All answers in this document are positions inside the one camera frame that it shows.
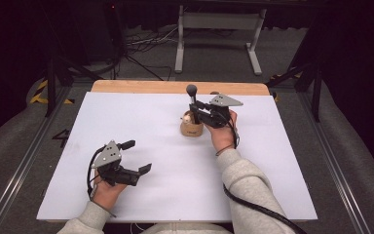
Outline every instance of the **person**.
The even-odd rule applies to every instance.
[[[236,128],[237,113],[230,111],[231,124]],[[284,212],[272,192],[269,180],[253,163],[242,158],[234,147],[232,128],[214,129],[206,126],[211,133],[211,141],[218,155],[216,163],[222,172],[222,181],[226,188],[235,196],[250,203],[257,204],[273,212],[284,215]],[[96,192],[88,202],[83,213],[66,222],[58,232],[65,233],[103,233],[102,228],[111,216],[120,194],[126,188],[124,184],[109,185],[99,177],[95,179]],[[236,234],[250,233],[294,233],[293,230],[275,218],[247,208],[230,200],[230,209],[234,232]],[[158,223],[146,229],[143,234],[167,233],[203,233],[227,234],[223,227],[210,223]]]

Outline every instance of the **wooden edge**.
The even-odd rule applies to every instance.
[[[209,95],[218,92],[224,95],[268,96],[269,90],[261,83],[221,83],[184,81],[137,81],[98,80],[93,83],[92,92],[132,94],[185,94],[189,84],[197,86],[197,94]]]

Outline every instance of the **hand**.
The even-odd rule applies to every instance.
[[[102,180],[102,178],[98,176],[98,171],[96,169],[95,179],[93,182],[96,184],[96,191],[93,195],[93,201],[107,211],[111,211],[117,202],[118,196],[127,187],[126,184],[120,183],[116,184],[115,186],[111,186],[108,182]]]
[[[238,114],[233,110],[230,110],[230,116],[230,124],[233,128],[236,128]],[[224,151],[225,149],[235,148],[233,133],[230,126],[226,125],[223,128],[214,129],[211,126],[206,125],[206,128],[208,128],[211,133],[211,141],[216,152],[221,153],[220,151]]]

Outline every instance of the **table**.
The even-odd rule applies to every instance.
[[[240,113],[242,155],[265,172],[290,219],[317,219],[266,86],[191,83],[198,87],[200,101],[214,97],[203,94],[217,91],[244,102],[244,106],[233,106],[240,110],[232,107]],[[81,105],[37,218],[55,221],[78,216],[88,201],[85,177],[94,152],[111,139],[135,139],[135,147],[122,153],[123,167],[136,170],[152,163],[152,169],[120,196],[112,211],[117,218],[109,222],[231,221],[209,132],[187,137],[179,131],[180,117],[190,102],[185,93],[188,84],[96,81]]]

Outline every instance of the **gray sweater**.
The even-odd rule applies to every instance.
[[[236,149],[225,150],[217,158],[222,180],[229,191],[237,197],[284,215],[281,206],[272,193],[269,180],[253,163],[241,157]],[[246,208],[230,200],[232,222],[236,234],[250,233],[293,233],[281,222]],[[102,233],[102,227],[110,213],[89,202],[83,213],[66,222],[58,232]],[[210,223],[159,223],[145,230],[143,234],[227,234],[229,231]]]

